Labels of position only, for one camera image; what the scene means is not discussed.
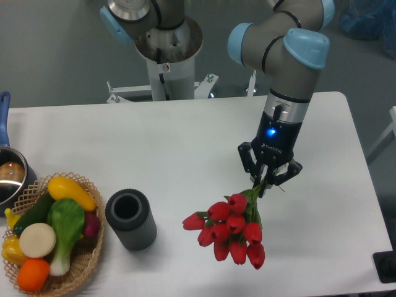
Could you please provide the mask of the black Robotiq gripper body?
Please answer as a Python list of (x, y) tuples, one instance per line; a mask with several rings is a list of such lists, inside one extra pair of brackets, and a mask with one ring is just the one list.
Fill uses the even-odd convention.
[(256, 167), (263, 174), (264, 166), (273, 170), (293, 160), (294, 146), (302, 123), (276, 121), (262, 113), (256, 137), (251, 142)]

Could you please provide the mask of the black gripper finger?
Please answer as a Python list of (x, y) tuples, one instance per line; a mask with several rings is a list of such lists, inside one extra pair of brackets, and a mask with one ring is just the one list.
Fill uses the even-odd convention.
[(259, 191), (259, 197), (262, 198), (264, 196), (266, 189), (270, 189), (272, 186), (280, 186), (291, 178), (294, 178), (302, 169), (302, 164), (294, 159), (291, 159), (287, 164), (279, 168), (269, 166), (261, 182), (262, 186)]
[(262, 165), (255, 161), (254, 151), (250, 142), (243, 142), (238, 146), (239, 157), (246, 173), (250, 174), (253, 185), (258, 185), (262, 177)]

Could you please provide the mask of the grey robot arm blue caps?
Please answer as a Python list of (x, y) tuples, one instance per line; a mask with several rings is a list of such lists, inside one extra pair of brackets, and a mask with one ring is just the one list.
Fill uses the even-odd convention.
[[(321, 30), (335, 10), (332, 1), (272, 1), (270, 6), (271, 18), (237, 25), (227, 42), (232, 60), (273, 79), (256, 137), (238, 147), (260, 195), (302, 169), (293, 148), (329, 52)], [(194, 97), (194, 59), (203, 36), (183, 1), (107, 1), (100, 17), (115, 39), (135, 44), (146, 60), (155, 101)]]

